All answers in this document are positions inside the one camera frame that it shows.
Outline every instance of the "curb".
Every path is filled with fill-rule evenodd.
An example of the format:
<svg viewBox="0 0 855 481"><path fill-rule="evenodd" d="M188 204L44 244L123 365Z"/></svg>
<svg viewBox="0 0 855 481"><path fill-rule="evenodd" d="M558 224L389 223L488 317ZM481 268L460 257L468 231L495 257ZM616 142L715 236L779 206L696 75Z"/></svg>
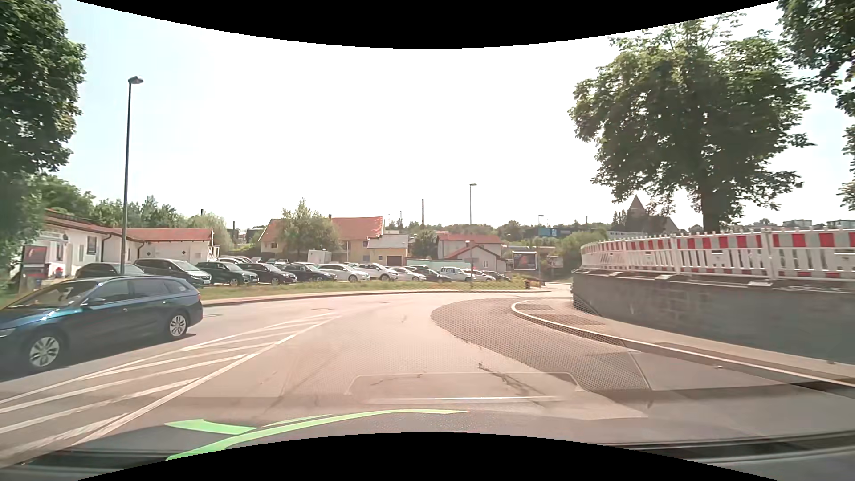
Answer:
<svg viewBox="0 0 855 481"><path fill-rule="evenodd" d="M318 299L322 297L348 297L353 295L380 295L380 294L448 294L448 293L476 293L476 294L488 294L488 293L497 293L497 294L519 294L519 293L542 293L542 292L551 292L550 289L544 290L535 290L532 291L530 289L520 289L520 290L504 290L504 289L476 289L471 291L462 291L459 289L414 289L414 290L404 290L404 291L357 291L357 292L326 292L326 293L317 293L317 294L277 294L273 296L259 296L259 297L238 297L234 299L212 299L212 300L203 300L202 306L204 307L216 307L216 306L236 306L238 304L254 304L256 302L269 302L269 301L277 301L277 300L301 300L301 299Z"/></svg>
<svg viewBox="0 0 855 481"><path fill-rule="evenodd" d="M814 389L822 392L827 392L834 395L842 395L855 399L855 379L828 379L826 377L813 376L801 372L786 371L764 365L755 365L734 359L720 358L710 356L709 354L695 353L675 347L659 346L650 342L636 341L626 337L612 336L602 334L593 330L587 330L580 327L568 326L553 321L547 321L543 318L538 318L532 314L526 314L516 309L518 304L528 302L527 300L519 300L510 305L510 310L518 318L523 318L536 324L541 324L550 329L555 329L573 336L583 337L591 341L604 342L615 346L625 347L642 353L656 354L672 359L681 359L696 364L710 365L716 369L728 369L731 371L739 371L752 376L763 377L773 381L778 381L786 384L798 385L803 388Z"/></svg>

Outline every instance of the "stone wall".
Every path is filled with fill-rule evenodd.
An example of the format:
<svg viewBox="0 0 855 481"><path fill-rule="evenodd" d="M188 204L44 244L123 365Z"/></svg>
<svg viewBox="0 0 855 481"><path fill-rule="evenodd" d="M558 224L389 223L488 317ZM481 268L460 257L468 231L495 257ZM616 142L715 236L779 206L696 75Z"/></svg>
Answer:
<svg viewBox="0 0 855 481"><path fill-rule="evenodd" d="M855 292L576 273L573 295L626 323L855 363Z"/></svg>

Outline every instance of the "black car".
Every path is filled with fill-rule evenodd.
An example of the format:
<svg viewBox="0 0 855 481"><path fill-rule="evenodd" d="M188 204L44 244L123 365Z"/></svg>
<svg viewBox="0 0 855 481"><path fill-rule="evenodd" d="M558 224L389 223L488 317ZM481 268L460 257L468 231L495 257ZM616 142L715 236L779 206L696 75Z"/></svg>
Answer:
<svg viewBox="0 0 855 481"><path fill-rule="evenodd" d="M275 265L271 264L253 262L250 264L238 264L238 267L243 270L248 270L249 272L257 274L259 282L266 282L268 284L277 285L279 283L290 284L292 282L297 281L297 276L293 275L291 272L284 272Z"/></svg>
<svg viewBox="0 0 855 481"><path fill-rule="evenodd" d="M300 282L335 281L335 274L324 272L310 264L288 264L280 267L285 272L297 276Z"/></svg>
<svg viewBox="0 0 855 481"><path fill-rule="evenodd" d="M230 286L244 286L258 283L258 274L243 270L237 264L212 261L200 262L196 264L196 267L211 274L212 282L219 282Z"/></svg>
<svg viewBox="0 0 855 481"><path fill-rule="evenodd" d="M194 287L211 285L211 275L185 260L172 258L138 258L133 263L146 274L184 279Z"/></svg>
<svg viewBox="0 0 855 481"><path fill-rule="evenodd" d="M92 262L86 264L74 274L75 279L86 279L89 277L120 276L121 264L118 262ZM125 276L145 276L142 269L134 264L125 264Z"/></svg>
<svg viewBox="0 0 855 481"><path fill-rule="evenodd" d="M111 276L59 282L0 309L0 363L46 371L69 351L147 336L178 339L201 320L199 291L184 279Z"/></svg>
<svg viewBox="0 0 855 481"><path fill-rule="evenodd" d="M451 278L448 276L444 276L437 272L436 270L431 269L415 269L413 270L416 274L422 274L427 277L428 282L451 282Z"/></svg>
<svg viewBox="0 0 855 481"><path fill-rule="evenodd" d="M510 282L510 277L502 276L501 274L499 274L495 270L482 270L481 272L483 272L484 274L487 274L488 276L492 276L492 278L496 279L497 281Z"/></svg>

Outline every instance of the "dark blue station wagon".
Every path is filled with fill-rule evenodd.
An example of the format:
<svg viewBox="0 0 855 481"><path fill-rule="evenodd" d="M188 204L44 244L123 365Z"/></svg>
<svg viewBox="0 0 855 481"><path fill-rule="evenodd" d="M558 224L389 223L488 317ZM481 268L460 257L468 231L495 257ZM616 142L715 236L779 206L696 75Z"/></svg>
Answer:
<svg viewBox="0 0 855 481"><path fill-rule="evenodd" d="M61 364L71 351L160 336L171 341L202 320L199 292L166 276L59 282L0 309L0 358L17 371Z"/></svg>

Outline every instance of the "sky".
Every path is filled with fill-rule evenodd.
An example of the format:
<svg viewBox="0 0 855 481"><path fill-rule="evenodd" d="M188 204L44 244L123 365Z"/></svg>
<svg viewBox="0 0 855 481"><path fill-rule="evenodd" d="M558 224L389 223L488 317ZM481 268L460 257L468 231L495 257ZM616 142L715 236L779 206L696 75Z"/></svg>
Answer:
<svg viewBox="0 0 855 481"><path fill-rule="evenodd" d="M378 49L264 39L62 0L68 36L86 45L74 151L58 175L99 199L120 199L127 79L130 201L154 195L187 216L200 210L250 228L301 198L323 215L383 216L404 224L499 226L611 221L593 185L598 163L577 140L568 110L577 82L616 49L607 37L480 49ZM743 34L773 33L775 4L743 10ZM744 223L850 219L840 149L853 121L826 94L810 94L798 131L816 146L789 149L771 168L805 186L779 211L746 207ZM642 202L648 196L639 193ZM701 224L685 195L677 227Z"/></svg>

